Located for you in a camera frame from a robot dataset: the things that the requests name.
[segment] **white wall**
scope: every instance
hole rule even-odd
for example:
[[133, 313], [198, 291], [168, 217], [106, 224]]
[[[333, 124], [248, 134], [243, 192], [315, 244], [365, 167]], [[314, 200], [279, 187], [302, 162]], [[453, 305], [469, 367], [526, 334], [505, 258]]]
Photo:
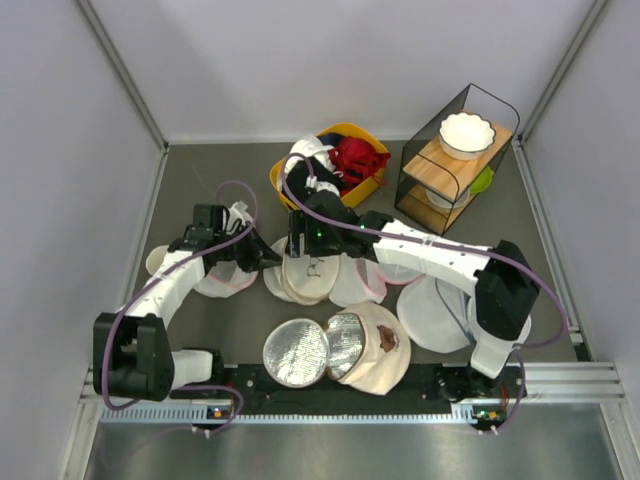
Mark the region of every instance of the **white wall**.
[[0, 477], [51, 479], [159, 154], [73, 2], [2, 2], [0, 59]]
[[526, 118], [592, 0], [93, 0], [171, 141], [415, 133], [469, 82]]
[[529, 153], [596, 354], [640, 419], [640, 3], [616, 0]]

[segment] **gray floor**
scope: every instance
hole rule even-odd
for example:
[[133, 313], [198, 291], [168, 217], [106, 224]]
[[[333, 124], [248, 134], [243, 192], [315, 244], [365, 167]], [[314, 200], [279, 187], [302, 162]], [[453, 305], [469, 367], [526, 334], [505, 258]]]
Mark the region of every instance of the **gray floor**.
[[[407, 221], [404, 215], [393, 208], [402, 142], [386, 142], [386, 145], [392, 154], [386, 175], [389, 185], [376, 191], [359, 210], [387, 212]], [[144, 256], [154, 247], [168, 244], [180, 236], [191, 220], [193, 205], [214, 203], [212, 192], [220, 183], [230, 179], [242, 180], [254, 188], [260, 202], [258, 231], [267, 243], [284, 236], [287, 231], [287, 212], [278, 202], [268, 174], [271, 166], [289, 148], [290, 144], [171, 147]], [[240, 189], [230, 189], [224, 200], [231, 204], [238, 198], [250, 204], [249, 198]], [[531, 267], [545, 280], [551, 281], [531, 207], [511, 152], [503, 160], [491, 188], [474, 200], [446, 236], [478, 245], [496, 245], [500, 239], [515, 242], [524, 252]], [[142, 266], [137, 286], [140, 287], [147, 278]], [[395, 311], [399, 292], [398, 287], [389, 288], [389, 295], [383, 305]], [[262, 278], [258, 278], [249, 289], [228, 299], [210, 299], [195, 292], [190, 293], [169, 327], [169, 337], [174, 350], [218, 348], [227, 363], [261, 363], [264, 341], [276, 326], [296, 317], [321, 322], [338, 310], [338, 307], [328, 301], [314, 307], [283, 302], [272, 296]], [[551, 301], [543, 294], [538, 299], [532, 316], [530, 341], [544, 340], [557, 332], [560, 317]], [[412, 362], [467, 361], [469, 355], [469, 349], [441, 355], [414, 345]], [[567, 338], [541, 351], [527, 350], [524, 358], [527, 361], [555, 362], [575, 360], [575, 355]]]
[[498, 437], [460, 425], [237, 425], [208, 441], [151, 440], [166, 428], [101, 424], [85, 480], [622, 479], [597, 405], [525, 405]]

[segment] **black metal rack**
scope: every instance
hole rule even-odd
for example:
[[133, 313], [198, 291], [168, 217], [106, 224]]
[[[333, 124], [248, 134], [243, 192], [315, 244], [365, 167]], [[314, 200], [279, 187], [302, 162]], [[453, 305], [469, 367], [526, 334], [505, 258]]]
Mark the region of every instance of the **black metal rack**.
[[[496, 130], [494, 144], [471, 161], [448, 156], [439, 141], [442, 121], [462, 111], [480, 115]], [[485, 175], [497, 172], [519, 126], [520, 115], [512, 105], [470, 83], [404, 145], [395, 207], [430, 231], [444, 234], [480, 194], [473, 192], [474, 182], [483, 172]], [[429, 194], [441, 198], [441, 203], [450, 207], [434, 204]], [[468, 201], [456, 207], [456, 202], [466, 195], [469, 195]]]

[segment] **brown logo on cap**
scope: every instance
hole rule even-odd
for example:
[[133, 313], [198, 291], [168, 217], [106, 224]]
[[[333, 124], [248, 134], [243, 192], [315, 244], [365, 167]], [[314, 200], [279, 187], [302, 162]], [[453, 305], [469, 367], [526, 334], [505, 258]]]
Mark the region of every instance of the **brown logo on cap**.
[[380, 332], [380, 348], [384, 350], [384, 353], [395, 350], [398, 345], [396, 333], [384, 325], [378, 325], [378, 331]]

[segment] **cable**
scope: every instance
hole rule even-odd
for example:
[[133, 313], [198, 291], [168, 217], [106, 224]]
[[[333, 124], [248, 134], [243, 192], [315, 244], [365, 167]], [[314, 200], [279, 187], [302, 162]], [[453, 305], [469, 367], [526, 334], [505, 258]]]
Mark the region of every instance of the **cable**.
[[516, 413], [520, 409], [520, 403], [522, 402], [522, 398], [524, 397], [525, 384], [527, 383], [527, 375], [524, 371], [524, 361], [522, 360], [522, 356], [520, 356], [520, 352], [518, 352], [517, 349], [514, 350], [512, 353], [513, 353], [513, 356], [516, 357], [516, 360], [518, 360], [518, 363], [520, 364], [520, 372], [521, 372], [520, 389], [518, 390], [518, 395], [516, 396], [516, 402], [513, 404], [513, 408], [509, 412], [509, 415], [499, 427], [496, 427], [495, 430], [493, 430], [493, 432], [496, 435], [498, 435], [505, 428], [507, 428], [507, 425], [509, 425], [513, 421], [513, 418], [515, 417]]
[[[287, 196], [289, 197], [289, 199], [300, 210], [302, 210], [304, 213], [306, 213], [310, 217], [315, 218], [316, 220], [319, 220], [319, 221], [321, 221], [323, 223], [326, 223], [328, 225], [333, 225], [334, 227], [343, 228], [345, 230], [351, 230], [353, 232], [368, 233], [368, 234], [371, 234], [371, 235], [376, 235], [376, 236], [386, 237], [386, 238], [393, 238], [395, 240], [401, 240], [401, 241], [404, 241], [404, 242], [412, 242], [412, 243], [419, 243], [419, 244], [423, 244], [424, 243], [424, 240], [422, 238], [412, 237], [412, 236], [409, 236], [409, 235], [399, 235], [399, 234], [396, 234], [396, 233], [382, 232], [380, 230], [375, 230], [373, 228], [361, 228], [360, 226], [350, 225], [348, 223], [339, 222], [337, 220], [333, 220], [331, 218], [325, 217], [323, 215], [320, 215], [319, 213], [314, 212], [309, 207], [307, 207], [302, 202], [300, 202], [295, 197], [295, 195], [293, 195], [293, 193], [291, 192], [291, 189], [289, 188], [289, 185], [287, 185], [286, 176], [284, 174], [285, 166], [286, 166], [287, 162], [289, 160], [291, 160], [292, 158], [294, 158], [294, 157], [298, 157], [298, 158], [303, 159], [304, 162], [307, 165], [307, 168], [309, 169], [309, 175], [313, 176], [313, 168], [311, 166], [311, 162], [309, 162], [309, 159], [307, 157], [305, 157], [304, 155], [300, 154], [300, 153], [290, 153], [286, 157], [284, 157], [284, 160], [282, 162], [282, 168], [280, 169], [280, 174], [279, 175], [280, 175], [280, 180], [282, 182], [282, 188], [287, 193]], [[489, 257], [489, 258], [491, 258], [493, 260], [498, 260], [500, 262], [506, 263], [507, 265], [510, 265], [510, 266], [518, 269], [519, 271], [521, 271], [525, 275], [527, 275], [531, 280], [533, 280], [533, 282], [539, 288], [544, 290], [544, 292], [547, 295], [549, 295], [549, 297], [551, 297], [551, 300], [553, 300], [553, 303], [556, 305], [556, 308], [558, 309], [558, 311], [560, 312], [560, 316], [562, 317], [562, 325], [560, 326], [560, 330], [558, 331], [558, 333], [555, 336], [553, 336], [552, 338], [550, 338], [548, 340], [545, 340], [544, 342], [523, 344], [522, 347], [524, 347], [524, 348], [543, 348], [543, 347], [547, 347], [549, 345], [552, 345], [552, 344], [556, 343], [558, 340], [560, 340], [569, 331], [569, 318], [567, 316], [567, 312], [565, 311], [565, 309], [564, 309], [564, 307], [562, 305], [562, 302], [560, 301], [560, 299], [558, 298], [556, 293], [553, 291], [553, 289], [549, 285], [547, 285], [545, 283], [545, 281], [542, 280], [542, 278], [540, 278], [530, 268], [526, 267], [525, 265], [521, 264], [520, 262], [517, 262], [517, 261], [513, 260], [512, 258], [505, 257], [504, 255], [500, 255], [499, 253], [495, 253], [495, 252], [491, 252], [491, 251], [487, 251], [487, 250], [481, 250], [479, 248], [466, 247], [466, 246], [463, 246], [463, 245], [451, 245], [451, 244], [443, 243], [443, 242], [432, 242], [430, 245], [433, 246], [433, 247], [436, 247], [436, 248], [441, 248], [443, 250], [450, 250], [450, 251], [454, 251], [454, 252], [461, 252], [461, 253], [468, 253], [468, 254], [471, 254], [471, 255], [480, 255], [480, 256], [483, 256], [483, 257]]]
[[[233, 409], [233, 413], [229, 416], [227, 421], [225, 423], [223, 423], [222, 425], [220, 425], [215, 430], [209, 430], [209, 432], [211, 432], [209, 435], [217, 435], [218, 433], [220, 433], [220, 432], [226, 430], [227, 428], [229, 428], [231, 423], [236, 419], [236, 417], [238, 415], [240, 415], [240, 413], [242, 412], [242, 409], [244, 408], [244, 397], [235, 388], [227, 387], [227, 386], [224, 386], [224, 385], [190, 385], [190, 386], [179, 388], [178, 390], [181, 390], [181, 391], [202, 391], [202, 390], [217, 391], [217, 390], [221, 390], [221, 391], [229, 392], [229, 393], [235, 395], [235, 397], [238, 399], [238, 406], [237, 406], [237, 408]], [[170, 427], [170, 428], [166, 428], [164, 430], [161, 430], [160, 432], [151, 435], [146, 440], [143, 440], [139, 445], [137, 445], [129, 453], [127, 453], [124, 456], [124, 458], [121, 458], [117, 462], [111, 462], [111, 461], [107, 460], [107, 452], [106, 452], [107, 448], [106, 448], [105, 441], [104, 441], [104, 434], [102, 434], [103, 436], [98, 438], [98, 440], [97, 440], [99, 442], [99, 446], [100, 446], [99, 447], [99, 452], [100, 452], [100, 460], [102, 461], [102, 466], [106, 470], [115, 470], [115, 469], [121, 467], [123, 464], [127, 463], [134, 455], [139, 453], [140, 450], [148, 447], [151, 443], [153, 443], [154, 441], [156, 441], [160, 437], [164, 437], [165, 435], [167, 435], [169, 433], [177, 432], [179, 430], [193, 430], [194, 428], [195, 427], [191, 427], [191, 426], [188, 426], [188, 425], [178, 425], [178, 426], [175, 426], [175, 427]]]
[[456, 312], [453, 311], [451, 306], [444, 299], [444, 296], [442, 295], [442, 292], [440, 291], [440, 279], [439, 278], [436, 278], [435, 286], [436, 286], [436, 293], [438, 294], [438, 297], [440, 297], [440, 301], [442, 302], [442, 305], [444, 305], [444, 308], [447, 310], [447, 312], [449, 312], [449, 315], [451, 315], [451, 317], [455, 320], [456, 324], [460, 328], [460, 331], [464, 334], [464, 336], [467, 338], [467, 340], [469, 340], [469, 343], [473, 343], [473, 335], [471, 335], [471, 332], [469, 331], [468, 328], [464, 328], [464, 326], [462, 325], [463, 320], [458, 318], [458, 315], [456, 315]]
[[226, 181], [226, 182], [222, 183], [218, 187], [218, 190], [216, 191], [216, 200], [218, 199], [218, 197], [219, 197], [220, 193], [222, 192], [222, 190], [224, 190], [229, 185], [241, 186], [245, 190], [247, 190], [247, 192], [249, 192], [249, 194], [251, 195], [251, 197], [253, 199], [254, 210], [255, 210], [255, 213], [253, 215], [253, 222], [250, 222], [248, 227], [242, 233], [240, 233], [240, 235], [238, 235], [236, 237], [233, 237], [232, 239], [227, 240], [226, 242], [223, 242], [223, 243], [215, 245], [215, 246], [213, 246], [211, 248], [208, 248], [206, 250], [202, 250], [201, 252], [196, 252], [193, 255], [191, 255], [191, 256], [189, 256], [187, 258], [184, 258], [184, 259], [180, 260], [179, 262], [176, 262], [175, 264], [171, 265], [171, 267], [167, 268], [164, 272], [162, 272], [161, 275], [159, 275], [158, 277], [154, 278], [152, 281], [150, 281], [144, 287], [142, 287], [135, 295], [133, 295], [131, 297], [131, 299], [124, 305], [124, 307], [122, 307], [120, 309], [120, 311], [116, 315], [116, 318], [115, 318], [115, 320], [113, 322], [113, 325], [111, 325], [111, 330], [109, 330], [109, 336], [107, 337], [107, 342], [106, 342], [105, 347], [104, 347], [104, 357], [102, 358], [102, 374], [101, 374], [101, 378], [100, 378], [100, 387], [101, 387], [101, 390], [102, 390], [102, 399], [104, 400], [104, 403], [107, 406], [107, 408], [109, 408], [110, 410], [124, 410], [125, 408], [130, 407], [131, 405], [134, 405], [135, 403], [138, 402], [138, 400], [131, 400], [131, 401], [126, 402], [126, 403], [124, 403], [122, 405], [115, 405], [115, 404], [113, 404], [111, 402], [111, 399], [109, 398], [108, 373], [109, 373], [109, 363], [111, 362], [111, 350], [113, 349], [113, 344], [114, 344], [114, 341], [115, 341], [116, 333], [118, 332], [118, 327], [120, 327], [120, 324], [122, 323], [122, 320], [124, 319], [124, 316], [127, 313], [127, 311], [140, 298], [142, 298], [149, 291], [151, 291], [156, 285], [158, 285], [162, 281], [163, 277], [165, 277], [167, 275], [170, 275], [172, 272], [174, 272], [175, 270], [177, 270], [178, 268], [180, 268], [184, 264], [190, 262], [191, 260], [203, 257], [203, 256], [208, 255], [208, 254], [213, 253], [213, 252], [217, 252], [218, 250], [222, 250], [223, 248], [227, 248], [227, 247], [233, 245], [234, 243], [239, 242], [244, 237], [249, 235], [249, 233], [251, 233], [251, 230], [254, 228], [256, 220], [258, 218], [258, 199], [256, 197], [255, 192], [251, 189], [251, 187], [249, 187], [249, 185], [247, 185], [244, 182], [240, 182], [240, 181], [237, 181], [237, 180], [229, 180], [229, 181]]

